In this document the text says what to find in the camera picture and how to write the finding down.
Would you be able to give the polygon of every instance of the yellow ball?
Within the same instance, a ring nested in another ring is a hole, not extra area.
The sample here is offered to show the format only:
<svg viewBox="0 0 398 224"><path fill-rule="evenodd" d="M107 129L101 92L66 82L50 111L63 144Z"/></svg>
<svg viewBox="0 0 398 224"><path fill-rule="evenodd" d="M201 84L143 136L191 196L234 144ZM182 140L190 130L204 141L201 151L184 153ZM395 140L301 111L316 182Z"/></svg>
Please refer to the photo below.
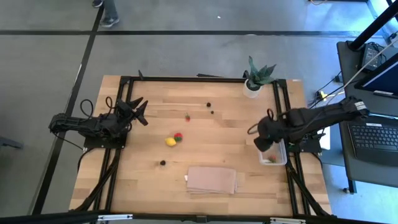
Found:
<svg viewBox="0 0 398 224"><path fill-rule="evenodd" d="M166 142L166 145L168 145L168 146L174 146L174 145L176 145L176 141L174 140L174 138L167 138L167 139L164 139L165 140L165 142Z"/></svg>

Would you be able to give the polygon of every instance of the gray floor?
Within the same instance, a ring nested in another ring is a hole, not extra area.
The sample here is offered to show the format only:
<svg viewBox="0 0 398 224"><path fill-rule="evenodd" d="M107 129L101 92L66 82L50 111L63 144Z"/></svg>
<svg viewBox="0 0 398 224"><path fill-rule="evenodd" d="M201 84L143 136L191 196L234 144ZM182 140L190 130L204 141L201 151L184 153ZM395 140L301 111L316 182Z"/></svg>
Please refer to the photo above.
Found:
<svg viewBox="0 0 398 224"><path fill-rule="evenodd" d="M96 10L90 1L2 0L0 30L90 30ZM116 30L363 30L372 17L365 3L307 1L128 1L116 0L122 19ZM302 79L305 95L339 71L336 43L345 37L287 36L97 36L76 104L96 101L103 75L241 77L248 56L258 66L277 64L276 78ZM30 212L53 136L47 125L62 112L88 36L0 35L0 135L23 142L23 150L0 150L0 217ZM372 39L385 44L383 39ZM338 85L331 84L325 92ZM81 116L78 107L73 112ZM79 145L83 138L68 133ZM81 152L65 143L44 212L68 209ZM397 189L358 184L345 195L344 167L325 166L333 213L343 218L397 223ZM154 223L138 221L136 223Z"/></svg>

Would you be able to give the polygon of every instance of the white pot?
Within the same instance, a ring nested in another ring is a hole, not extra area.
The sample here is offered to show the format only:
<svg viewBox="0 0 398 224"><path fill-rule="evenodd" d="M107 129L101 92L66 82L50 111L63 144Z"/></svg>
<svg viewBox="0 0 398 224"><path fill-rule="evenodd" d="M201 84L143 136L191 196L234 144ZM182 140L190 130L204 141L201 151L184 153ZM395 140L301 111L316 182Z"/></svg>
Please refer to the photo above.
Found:
<svg viewBox="0 0 398 224"><path fill-rule="evenodd" d="M246 81L244 82L244 85L243 85L243 95L245 95L245 96L247 96L247 97L249 97L249 98L255 98L255 97L257 97L257 96L260 94L260 91L261 91L261 89L262 89L262 86L260 86L260 89L258 89L258 90L256 90L256 91L252 91L252 90L250 90L250 89L246 86L247 82L248 82L248 80L246 80Z"/></svg>

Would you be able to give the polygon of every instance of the wooden tabletop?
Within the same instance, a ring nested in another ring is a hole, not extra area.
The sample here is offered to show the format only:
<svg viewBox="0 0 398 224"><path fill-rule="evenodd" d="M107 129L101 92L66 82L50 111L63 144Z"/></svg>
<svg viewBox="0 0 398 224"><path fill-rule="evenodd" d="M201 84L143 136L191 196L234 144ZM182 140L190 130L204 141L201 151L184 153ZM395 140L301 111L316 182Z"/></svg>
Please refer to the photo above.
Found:
<svg viewBox="0 0 398 224"><path fill-rule="evenodd" d="M107 96L115 101L119 80L120 76L104 76L95 116L108 111ZM287 84L292 108L304 107L302 82L288 80ZM292 215L285 166L260 165L252 143L255 136L246 134L248 127L266 116L268 108L276 113L272 85L265 85L255 99L243 96L242 87L242 83L134 82L132 99L143 96L149 100L145 112L149 124L133 122L121 153L111 211ZM207 102L211 103L210 108L206 107ZM185 121L185 113L190 115L190 122ZM183 134L183 141L175 147L166 146L164 139L177 132ZM79 206L97 184L103 155L104 149L97 149L83 158L71 209ZM301 154L301 158L306 186L323 209L331 213L319 161L311 154ZM159 164L162 160L166 161L165 166ZM236 193L188 193L184 175L190 166L235 169ZM303 212L297 186L296 194L299 210Z"/></svg>

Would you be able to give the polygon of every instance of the plastic tray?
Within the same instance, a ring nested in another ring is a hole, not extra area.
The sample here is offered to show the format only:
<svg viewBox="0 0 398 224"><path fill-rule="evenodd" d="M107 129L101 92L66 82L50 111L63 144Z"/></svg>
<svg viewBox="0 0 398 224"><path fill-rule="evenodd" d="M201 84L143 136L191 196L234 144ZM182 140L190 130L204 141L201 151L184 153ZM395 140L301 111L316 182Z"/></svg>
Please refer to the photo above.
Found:
<svg viewBox="0 0 398 224"><path fill-rule="evenodd" d="M287 162L285 143L274 143L270 149L265 152L258 151L260 164L266 166L284 166ZM271 162L268 158L275 157L275 162Z"/></svg>

